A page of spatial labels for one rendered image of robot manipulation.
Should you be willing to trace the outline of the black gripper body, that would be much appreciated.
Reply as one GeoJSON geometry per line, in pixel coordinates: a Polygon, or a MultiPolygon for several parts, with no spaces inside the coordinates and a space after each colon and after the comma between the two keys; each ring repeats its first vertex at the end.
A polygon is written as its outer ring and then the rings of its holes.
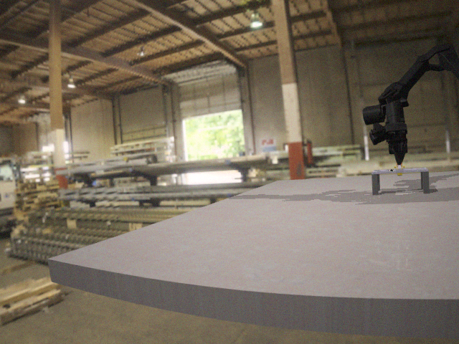
{"type": "Polygon", "coordinates": [[[388,139],[398,139],[398,138],[406,138],[407,134],[407,124],[405,124],[405,119],[401,115],[391,115],[386,119],[387,125],[386,128],[386,135],[388,135],[388,139]],[[392,132],[389,134],[388,132],[392,132]]]}

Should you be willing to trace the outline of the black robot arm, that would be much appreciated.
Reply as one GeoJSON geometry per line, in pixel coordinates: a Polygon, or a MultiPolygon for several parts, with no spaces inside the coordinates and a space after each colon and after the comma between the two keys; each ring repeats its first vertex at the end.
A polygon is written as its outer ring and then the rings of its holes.
{"type": "Polygon", "coordinates": [[[374,145],[384,140],[389,140],[386,135],[385,125],[380,125],[385,115],[401,115],[404,117],[403,108],[409,106],[407,101],[408,92],[415,86],[417,81],[426,71],[451,71],[459,79],[459,56],[452,44],[441,44],[433,47],[426,54],[417,57],[417,61],[397,82],[392,83],[379,96],[378,105],[363,109],[363,118],[366,125],[373,125],[369,137],[374,145]],[[437,53],[440,64],[430,64],[429,59],[437,53]],[[386,100],[387,99],[387,100],[386,100]],[[388,103],[388,104],[387,104],[388,103]]]}

